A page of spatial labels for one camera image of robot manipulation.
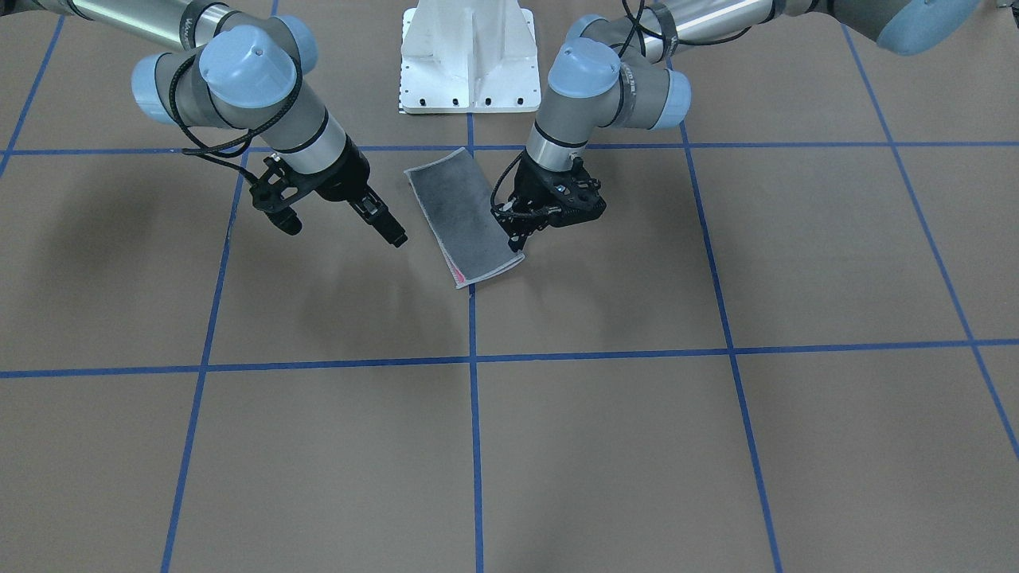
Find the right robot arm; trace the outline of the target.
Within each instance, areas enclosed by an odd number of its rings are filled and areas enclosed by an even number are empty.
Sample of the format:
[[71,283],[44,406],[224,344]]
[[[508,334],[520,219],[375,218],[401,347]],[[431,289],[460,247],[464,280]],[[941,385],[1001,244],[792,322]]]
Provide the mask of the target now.
[[252,206],[280,231],[301,232],[294,202],[309,193],[346,202],[387,243],[407,236],[369,185],[370,164],[305,75],[319,49],[294,16],[256,18],[222,1],[4,1],[2,15],[32,10],[106,23],[162,45],[131,76],[146,116],[192,142],[183,154],[232,168],[252,140],[271,148],[266,173],[242,170]]

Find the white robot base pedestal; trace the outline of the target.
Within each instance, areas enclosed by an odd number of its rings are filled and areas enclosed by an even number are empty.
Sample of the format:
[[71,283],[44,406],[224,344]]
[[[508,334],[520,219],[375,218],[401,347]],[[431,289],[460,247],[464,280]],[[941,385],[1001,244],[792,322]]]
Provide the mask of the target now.
[[534,14],[517,1],[419,1],[401,18],[405,114],[535,112]]

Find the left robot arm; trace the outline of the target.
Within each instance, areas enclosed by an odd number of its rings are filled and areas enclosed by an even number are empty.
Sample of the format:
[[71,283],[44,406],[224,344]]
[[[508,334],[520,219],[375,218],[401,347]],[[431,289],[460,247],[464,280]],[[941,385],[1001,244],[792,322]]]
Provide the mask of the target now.
[[513,191],[491,213],[521,251],[529,236],[603,214],[601,184],[583,152],[601,127],[662,131],[683,123],[687,76],[666,68],[680,51],[738,40],[783,16],[823,14],[878,47],[911,56],[935,47],[975,11],[975,1],[641,1],[615,21],[572,23],[546,77],[525,149],[512,162]]

